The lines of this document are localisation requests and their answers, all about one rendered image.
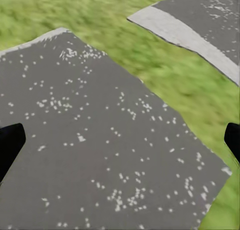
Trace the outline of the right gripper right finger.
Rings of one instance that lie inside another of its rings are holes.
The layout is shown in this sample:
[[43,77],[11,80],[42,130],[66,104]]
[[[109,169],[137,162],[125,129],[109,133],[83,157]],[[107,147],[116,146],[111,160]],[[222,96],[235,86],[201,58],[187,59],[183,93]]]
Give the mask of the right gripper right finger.
[[238,162],[240,163],[240,125],[235,123],[228,123],[224,141],[232,151]]

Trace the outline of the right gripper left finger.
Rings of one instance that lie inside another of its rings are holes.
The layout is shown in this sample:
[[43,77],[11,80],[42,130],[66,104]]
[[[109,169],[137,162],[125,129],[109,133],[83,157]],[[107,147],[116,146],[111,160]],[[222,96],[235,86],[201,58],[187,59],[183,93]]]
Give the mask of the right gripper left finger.
[[26,142],[22,123],[0,128],[0,183]]

